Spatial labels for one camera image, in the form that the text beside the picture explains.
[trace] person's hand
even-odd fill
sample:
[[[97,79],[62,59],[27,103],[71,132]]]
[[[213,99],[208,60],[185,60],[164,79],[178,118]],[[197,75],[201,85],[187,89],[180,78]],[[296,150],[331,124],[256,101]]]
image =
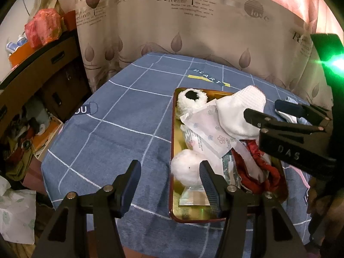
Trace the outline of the person's hand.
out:
[[[309,181],[310,189],[308,191],[307,213],[324,215],[330,203],[331,196],[325,196],[317,199],[316,178],[311,177]],[[325,238],[329,243],[339,235],[344,225],[344,189],[337,192],[327,214],[324,216],[326,221]]]

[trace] rectangular tray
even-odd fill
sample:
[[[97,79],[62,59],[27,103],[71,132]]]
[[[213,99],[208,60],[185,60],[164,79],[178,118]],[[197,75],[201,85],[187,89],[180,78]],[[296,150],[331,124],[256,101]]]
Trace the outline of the rectangular tray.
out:
[[[171,140],[171,160],[181,152],[187,149],[180,125],[182,122],[175,118],[175,108],[177,98],[180,92],[187,88],[177,88],[173,94],[173,110],[172,110],[172,140]],[[203,89],[208,96],[208,102],[213,99],[220,99],[224,96],[230,96],[233,93]],[[276,167],[281,175],[280,185],[274,192],[280,203],[288,198],[288,186],[284,175],[282,164],[277,158],[271,157],[272,166]],[[212,214],[210,206],[179,206],[179,199],[184,190],[184,186],[173,175],[170,175],[170,192],[169,192],[169,213],[173,220],[179,223],[207,223],[215,221],[223,221],[224,218],[217,218]]]

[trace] blue tablecloth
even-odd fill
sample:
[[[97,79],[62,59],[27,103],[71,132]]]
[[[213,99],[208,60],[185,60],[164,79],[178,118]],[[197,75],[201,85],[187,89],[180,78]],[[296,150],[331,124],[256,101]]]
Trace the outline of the blue tablecloth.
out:
[[[213,82],[189,77],[204,71]],[[86,102],[90,114],[74,115],[42,163],[45,186],[55,208],[69,191],[93,193],[142,163],[142,176],[128,213],[117,221],[123,245],[161,258],[215,256],[223,223],[180,224],[169,217],[169,162],[172,96],[178,87],[236,92],[254,84],[266,95],[264,112],[277,117],[274,101],[294,94],[261,78],[220,64],[179,55],[150,53],[106,82]],[[308,175],[283,164],[289,198],[283,207],[304,243],[308,242],[305,182]],[[92,229],[88,217],[88,229]],[[252,222],[247,224],[244,257],[249,257]]]

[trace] red plastic bag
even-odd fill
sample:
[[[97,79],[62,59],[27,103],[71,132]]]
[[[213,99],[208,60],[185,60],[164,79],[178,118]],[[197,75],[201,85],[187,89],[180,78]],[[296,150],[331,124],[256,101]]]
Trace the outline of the red plastic bag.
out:
[[[43,45],[57,40],[61,36],[61,16],[54,8],[39,10],[33,19],[38,36]]]
[[[37,49],[42,46],[36,30],[35,20],[32,19],[29,23],[25,24],[25,34],[32,48]]]

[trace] curtain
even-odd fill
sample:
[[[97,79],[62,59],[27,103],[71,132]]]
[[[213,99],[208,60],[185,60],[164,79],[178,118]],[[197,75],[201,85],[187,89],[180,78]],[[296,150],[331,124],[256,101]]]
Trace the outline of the curtain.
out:
[[[34,11],[44,7],[37,0]],[[323,0],[58,0],[75,10],[92,91],[148,52],[235,67],[331,107],[310,34],[343,31]]]

